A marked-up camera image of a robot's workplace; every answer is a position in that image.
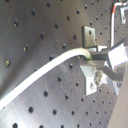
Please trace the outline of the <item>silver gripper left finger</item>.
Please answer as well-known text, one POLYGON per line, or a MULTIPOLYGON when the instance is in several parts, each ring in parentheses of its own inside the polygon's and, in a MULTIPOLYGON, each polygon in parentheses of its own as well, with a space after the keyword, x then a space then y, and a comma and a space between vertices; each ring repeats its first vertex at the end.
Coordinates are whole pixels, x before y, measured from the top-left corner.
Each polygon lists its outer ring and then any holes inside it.
POLYGON ((99 69, 96 65, 85 65, 80 66, 85 76, 85 95, 91 95, 97 91, 97 89, 103 85, 108 85, 115 94, 118 94, 116 88, 116 82, 112 80, 102 69, 99 69))

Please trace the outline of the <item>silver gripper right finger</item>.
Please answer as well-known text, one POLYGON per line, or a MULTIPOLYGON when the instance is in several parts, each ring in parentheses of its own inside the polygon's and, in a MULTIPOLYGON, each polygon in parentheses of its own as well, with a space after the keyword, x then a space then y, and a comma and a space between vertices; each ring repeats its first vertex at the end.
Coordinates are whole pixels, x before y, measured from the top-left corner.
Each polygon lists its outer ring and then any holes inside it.
POLYGON ((98 50, 96 47, 88 48, 88 51, 91 54, 92 60, 107 60, 108 59, 108 49, 98 50))

